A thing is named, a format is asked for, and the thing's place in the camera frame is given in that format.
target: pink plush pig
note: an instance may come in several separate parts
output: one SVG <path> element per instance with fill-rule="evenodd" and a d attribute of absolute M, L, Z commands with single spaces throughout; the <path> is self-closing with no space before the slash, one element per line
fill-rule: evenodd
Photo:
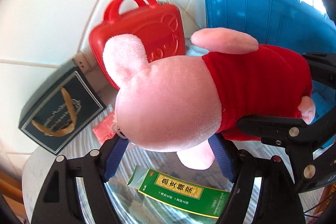
<path fill-rule="evenodd" d="M 133 144 L 177 152 L 192 169 L 211 166 L 208 138 L 257 140 L 236 128 L 247 115 L 299 117 L 311 123 L 315 105 L 307 62 L 290 50 L 259 45 L 248 34 L 225 28 L 200 30 L 192 43 L 202 56 L 173 56 L 148 63 L 139 38 L 112 37 L 103 60 L 120 87 L 117 127 Z"/>

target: gold ribbon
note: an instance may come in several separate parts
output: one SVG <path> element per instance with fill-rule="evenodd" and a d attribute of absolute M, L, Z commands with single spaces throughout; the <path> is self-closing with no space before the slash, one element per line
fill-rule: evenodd
<path fill-rule="evenodd" d="M 39 131 L 41 131 L 42 133 L 47 134 L 49 136 L 62 137 L 62 136 L 68 135 L 69 133 L 73 132 L 75 130 L 75 127 L 76 127 L 77 115 L 76 115 L 74 105 L 72 104 L 70 94 L 69 94 L 69 92 L 67 92 L 67 90 L 65 88 L 61 88 L 61 92 L 62 92 L 65 105 L 67 106 L 67 109 L 69 111 L 69 115 L 70 115 L 70 118 L 71 118 L 71 121 L 72 121 L 69 124 L 68 127 L 64 128 L 64 129 L 60 129 L 56 132 L 53 132 L 53 131 L 49 130 L 48 128 L 46 128 L 45 126 L 39 124 L 38 122 L 36 122 L 34 120 L 31 121 L 31 123 L 33 124 L 34 127 L 36 127 Z"/>

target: blue strap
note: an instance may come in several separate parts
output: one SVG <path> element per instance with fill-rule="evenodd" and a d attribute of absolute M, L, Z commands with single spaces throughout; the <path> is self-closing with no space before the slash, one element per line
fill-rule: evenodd
<path fill-rule="evenodd" d="M 114 177 L 128 145 L 127 139 L 119 138 L 113 146 L 105 164 L 104 181 Z"/>
<path fill-rule="evenodd" d="M 221 142 L 220 135 L 214 134 L 208 141 L 223 176 L 228 178 L 230 182 L 234 182 L 236 174 L 233 170 L 233 161 L 224 144 Z"/>

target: white tile wall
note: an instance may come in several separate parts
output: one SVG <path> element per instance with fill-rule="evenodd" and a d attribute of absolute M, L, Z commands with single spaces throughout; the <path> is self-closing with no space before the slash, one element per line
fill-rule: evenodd
<path fill-rule="evenodd" d="M 204 0 L 168 1 L 179 7 L 186 37 L 206 26 Z M 55 68 L 87 49 L 109 2 L 0 0 L 0 168 L 9 174 L 19 178 L 37 146 L 17 129 L 22 106 Z M 121 12 L 134 7 L 126 1 Z"/>

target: plush pig foot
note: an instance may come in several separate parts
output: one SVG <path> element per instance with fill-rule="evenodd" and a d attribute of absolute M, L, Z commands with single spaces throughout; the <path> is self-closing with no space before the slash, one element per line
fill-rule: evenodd
<path fill-rule="evenodd" d="M 302 120 L 304 120 L 306 124 L 311 124 L 315 117 L 315 103 L 312 98 L 303 96 L 297 109 L 301 112 Z"/>
<path fill-rule="evenodd" d="M 215 160 L 208 140 L 187 150 L 178 151 L 177 156 L 183 165 L 196 170 L 208 169 Z"/>

